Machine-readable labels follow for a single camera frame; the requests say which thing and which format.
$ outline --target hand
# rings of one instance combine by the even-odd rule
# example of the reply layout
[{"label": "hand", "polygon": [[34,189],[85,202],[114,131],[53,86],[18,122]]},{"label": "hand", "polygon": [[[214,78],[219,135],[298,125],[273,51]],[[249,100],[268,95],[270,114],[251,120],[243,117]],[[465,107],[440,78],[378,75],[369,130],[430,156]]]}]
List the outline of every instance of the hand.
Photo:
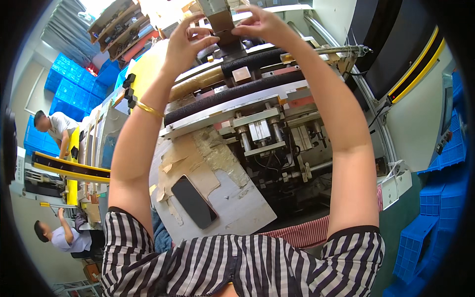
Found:
[{"label": "hand", "polygon": [[59,219],[64,219],[64,208],[58,209],[58,218]]},{"label": "hand", "polygon": [[235,10],[237,13],[250,11],[252,17],[240,21],[231,33],[239,36],[260,37],[278,48],[291,51],[302,39],[277,15],[265,11],[256,5],[244,6]]},{"label": "hand", "polygon": [[162,67],[167,75],[178,77],[191,67],[200,50],[219,41],[219,37],[209,36],[213,33],[211,29],[190,28],[191,22],[204,17],[205,15],[200,13],[184,19],[171,34],[167,56]]}]

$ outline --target green floor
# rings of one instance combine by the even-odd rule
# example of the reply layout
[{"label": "green floor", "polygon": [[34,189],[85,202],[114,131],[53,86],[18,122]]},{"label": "green floor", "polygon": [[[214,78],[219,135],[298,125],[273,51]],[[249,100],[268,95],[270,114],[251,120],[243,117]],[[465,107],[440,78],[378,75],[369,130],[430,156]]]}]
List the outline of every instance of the green floor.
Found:
[{"label": "green floor", "polygon": [[380,213],[380,231],[386,246],[383,264],[376,274],[371,296],[382,296],[383,290],[395,279],[392,274],[398,254],[401,231],[419,215],[419,192],[422,181],[417,173],[412,173],[412,187],[399,201]]}]

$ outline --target man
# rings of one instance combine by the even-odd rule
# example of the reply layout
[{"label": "man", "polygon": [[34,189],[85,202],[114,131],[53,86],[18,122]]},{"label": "man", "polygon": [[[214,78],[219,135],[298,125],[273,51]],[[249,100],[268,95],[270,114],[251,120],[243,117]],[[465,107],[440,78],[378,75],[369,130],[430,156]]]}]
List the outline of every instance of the man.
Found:
[{"label": "man", "polygon": [[[285,240],[215,235],[155,252],[150,235],[149,172],[171,87],[196,54],[219,41],[185,19],[165,61],[125,122],[111,166],[104,296],[368,296],[384,256],[376,165],[368,124],[350,91],[290,27],[257,6],[231,33],[259,37],[289,52],[305,76],[332,140],[332,200],[322,259]],[[130,152],[134,160],[130,161]]]},{"label": "man", "polygon": [[69,155],[69,139],[79,124],[62,112],[55,112],[51,116],[46,116],[42,110],[35,114],[33,121],[35,128],[40,132],[48,134],[56,141],[59,147],[59,158],[64,159]]},{"label": "man", "polygon": [[64,218],[64,209],[58,210],[58,218],[61,227],[51,231],[51,228],[45,222],[36,221],[34,228],[39,240],[42,242],[51,242],[55,248],[62,252],[80,253],[82,251],[97,251],[104,247],[104,234],[100,230],[84,230],[79,233],[71,228]]}]

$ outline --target smartphone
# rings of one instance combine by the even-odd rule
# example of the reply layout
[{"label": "smartphone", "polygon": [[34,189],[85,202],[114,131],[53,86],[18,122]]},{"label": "smartphone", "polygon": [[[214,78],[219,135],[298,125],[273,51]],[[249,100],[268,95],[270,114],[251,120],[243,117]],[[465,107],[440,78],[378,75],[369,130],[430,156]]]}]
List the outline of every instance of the smartphone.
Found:
[{"label": "smartphone", "polygon": [[205,229],[218,217],[186,175],[171,187],[171,192],[200,229]]}]

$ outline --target machine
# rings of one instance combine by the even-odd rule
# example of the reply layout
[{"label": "machine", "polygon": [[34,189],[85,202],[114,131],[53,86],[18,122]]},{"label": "machine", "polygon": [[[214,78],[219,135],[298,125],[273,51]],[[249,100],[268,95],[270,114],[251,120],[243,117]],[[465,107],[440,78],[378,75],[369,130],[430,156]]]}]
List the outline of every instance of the machine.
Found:
[{"label": "machine", "polygon": [[[208,2],[199,3],[216,35],[221,36],[219,50],[208,59],[212,62],[193,68],[176,81],[160,137],[173,140],[213,125],[277,216],[260,231],[295,224],[296,218],[305,222],[326,215],[332,186],[332,144],[299,65],[289,53],[265,40],[230,37],[233,22],[244,16],[232,17],[227,8],[216,10],[216,6],[207,7]],[[360,78],[354,63],[371,54],[370,48],[327,41],[330,37],[320,31],[310,6],[280,9],[284,21],[342,81]],[[374,112],[368,116],[372,120]],[[375,155],[378,173],[383,176],[388,173],[387,162],[393,162],[394,157],[387,153],[378,125]]]}]

